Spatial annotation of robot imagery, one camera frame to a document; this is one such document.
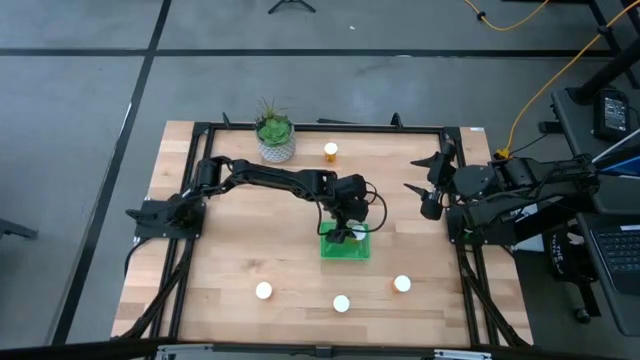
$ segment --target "desk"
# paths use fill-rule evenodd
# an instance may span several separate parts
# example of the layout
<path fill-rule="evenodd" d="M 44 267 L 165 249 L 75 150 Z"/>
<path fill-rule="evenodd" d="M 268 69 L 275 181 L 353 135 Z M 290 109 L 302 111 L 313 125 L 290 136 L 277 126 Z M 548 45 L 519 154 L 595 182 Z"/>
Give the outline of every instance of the desk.
<path fill-rule="evenodd" d="M 598 140 L 591 135 L 593 128 L 593 107 L 591 105 L 575 104 L 567 91 L 564 90 L 554 92 L 551 97 L 574 155 L 588 153 L 596 156 L 611 146 L 610 143 Z M 637 183 L 633 179 L 603 176 L 600 191 L 594 196 L 596 209 L 601 213 L 609 214 L 628 214 L 635 209 L 637 213 L 637 199 L 640 198 Z M 590 228 L 640 223 L 640 217 L 578 214 L 577 220 L 618 329 L 627 336 L 640 336 L 640 311 L 638 311 L 640 310 L 640 296 L 616 292 L 589 232 Z"/>
<path fill-rule="evenodd" d="M 149 197 L 166 199 L 179 191 L 193 126 L 193 122 L 167 123 Z M 467 164 L 490 160 L 482 129 L 461 128 L 460 132 Z M 429 187 L 425 169 L 410 166 L 409 161 L 439 150 L 438 136 L 296 131 L 296 139 L 295 156 L 276 167 L 330 169 L 338 176 L 359 173 L 387 201 L 387 222 L 371 234 L 371 258 L 364 262 L 321 260 L 316 207 L 289 193 L 243 185 L 211 198 L 202 236 L 195 245 L 179 339 L 468 347 L 461 280 L 444 217 L 439 222 L 422 218 L 419 198 L 402 185 Z M 322 149 L 328 141 L 340 147 L 334 164 L 323 160 Z M 216 130 L 213 154 L 266 164 L 252 131 Z M 376 202 L 367 223 L 376 226 L 381 216 L 382 206 Z M 133 255 L 113 335 L 128 330 L 155 296 L 167 243 L 166 239 L 150 240 Z M 499 247 L 485 247 L 484 258 L 494 302 L 519 335 L 531 342 L 513 259 Z M 409 293 L 393 294 L 391 281 L 399 274 L 411 277 Z M 269 281 L 274 288 L 268 301 L 255 296 L 260 281 Z M 351 309 L 345 314 L 332 309 L 338 294 L 351 299 Z M 475 303 L 481 338 L 486 342 L 482 308 Z M 167 333 L 172 308 L 169 299 L 161 334 Z"/>

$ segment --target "keyboard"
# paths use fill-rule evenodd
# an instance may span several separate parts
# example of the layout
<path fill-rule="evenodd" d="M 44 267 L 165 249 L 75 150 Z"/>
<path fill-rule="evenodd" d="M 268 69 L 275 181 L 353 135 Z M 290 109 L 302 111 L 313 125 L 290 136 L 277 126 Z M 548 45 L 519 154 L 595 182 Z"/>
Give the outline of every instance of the keyboard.
<path fill-rule="evenodd" d="M 616 290 L 640 295 L 640 225 L 609 227 L 591 233 Z"/>

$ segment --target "yellow cable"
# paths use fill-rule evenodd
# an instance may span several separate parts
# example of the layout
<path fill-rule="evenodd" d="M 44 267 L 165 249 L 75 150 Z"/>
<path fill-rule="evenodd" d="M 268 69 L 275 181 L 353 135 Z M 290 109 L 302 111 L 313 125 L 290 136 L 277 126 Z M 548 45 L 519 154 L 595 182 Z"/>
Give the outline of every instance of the yellow cable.
<path fill-rule="evenodd" d="M 466 2 L 469 6 L 471 6 L 471 8 L 476 12 L 476 14 L 480 14 L 480 10 L 478 10 L 477 7 L 475 7 L 475 5 L 473 5 L 473 3 L 470 0 L 464 0 L 464 2 Z M 497 27 L 494 26 L 492 23 L 489 22 L 489 20 L 487 20 L 486 16 L 482 17 L 482 21 L 484 21 L 485 24 L 487 24 L 490 28 L 492 28 L 493 30 L 496 31 L 509 31 L 511 29 L 515 29 L 518 26 L 526 23 L 527 21 L 529 21 L 529 19 L 531 19 L 535 14 L 538 13 L 538 11 L 540 11 L 545 5 L 547 5 L 547 3 L 549 2 L 549 0 L 545 0 L 545 2 L 543 2 L 540 6 L 538 6 L 537 9 L 535 9 L 531 14 L 529 14 L 529 16 L 527 16 L 526 18 L 522 19 L 521 21 L 511 25 L 511 26 L 507 26 L 506 28 L 501 28 L 501 27 Z"/>
<path fill-rule="evenodd" d="M 627 6 L 624 10 L 622 10 L 618 15 L 616 15 L 613 19 L 611 19 L 611 21 L 609 21 L 609 23 L 607 24 L 607 28 L 610 28 L 613 24 L 616 23 L 616 21 L 618 21 L 618 19 L 620 19 L 620 17 L 622 17 L 624 14 L 626 14 L 629 10 L 631 10 L 633 7 L 635 7 L 636 5 L 640 4 L 640 0 L 636 0 L 633 2 L 633 4 Z M 576 61 L 578 61 L 578 59 L 580 59 L 580 57 L 585 53 L 585 51 L 587 51 L 593 44 L 596 43 L 596 41 L 598 41 L 600 38 L 602 37 L 602 35 L 598 34 L 596 35 L 593 40 L 591 40 L 587 46 L 585 46 L 582 50 L 580 50 L 580 52 L 578 53 L 578 55 L 576 55 L 567 65 L 565 65 L 565 67 L 562 68 L 562 70 L 560 70 L 557 74 L 555 74 L 551 80 L 547 81 L 546 84 L 544 84 L 544 86 L 540 89 L 540 91 L 538 91 L 538 93 L 531 98 L 531 100 L 529 100 L 529 102 L 527 103 L 527 105 L 524 106 L 524 108 L 522 108 L 522 111 L 520 111 L 520 114 L 518 114 L 518 117 L 516 118 L 516 120 L 513 122 L 513 125 L 511 126 L 511 132 L 509 133 L 509 142 L 507 143 L 507 147 L 505 147 L 504 149 L 499 149 L 498 151 L 496 151 L 496 154 L 504 157 L 504 158 L 509 158 L 510 155 L 510 150 L 511 150 L 511 144 L 513 143 L 513 133 L 516 129 L 516 125 L 518 125 L 518 122 L 520 121 L 520 119 L 522 118 L 522 115 L 524 115 L 524 113 L 529 109 L 529 106 L 531 106 L 531 104 L 538 98 L 540 97 L 540 95 L 542 95 L 542 93 L 554 82 L 556 81 L 556 79 L 558 77 L 560 77 L 560 75 L 562 75 L 568 68 L 570 68 L 573 64 L 575 64 Z"/>

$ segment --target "green block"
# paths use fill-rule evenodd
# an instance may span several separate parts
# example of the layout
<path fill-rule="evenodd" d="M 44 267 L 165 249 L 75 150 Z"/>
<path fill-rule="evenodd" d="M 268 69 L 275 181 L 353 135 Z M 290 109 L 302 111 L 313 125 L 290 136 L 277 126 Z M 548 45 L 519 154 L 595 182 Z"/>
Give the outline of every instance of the green block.
<path fill-rule="evenodd" d="M 369 225 L 362 224 L 365 230 L 369 230 Z M 322 222 L 320 232 L 324 233 L 336 227 L 335 222 Z M 371 255 L 371 246 L 369 243 L 370 234 L 366 233 L 363 240 L 356 240 L 347 237 L 342 244 L 327 242 L 326 236 L 320 237 L 320 256 L 323 259 L 334 260 L 367 260 Z"/>

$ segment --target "potted plant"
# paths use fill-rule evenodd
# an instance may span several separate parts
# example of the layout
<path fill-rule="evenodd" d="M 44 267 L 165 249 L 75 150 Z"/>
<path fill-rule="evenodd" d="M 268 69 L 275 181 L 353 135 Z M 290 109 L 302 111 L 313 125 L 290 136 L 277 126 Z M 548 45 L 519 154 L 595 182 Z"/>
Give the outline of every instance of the potted plant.
<path fill-rule="evenodd" d="M 273 163 L 289 160 L 296 151 L 293 124 L 286 115 L 262 99 L 262 113 L 256 118 L 256 137 L 262 157 Z"/>

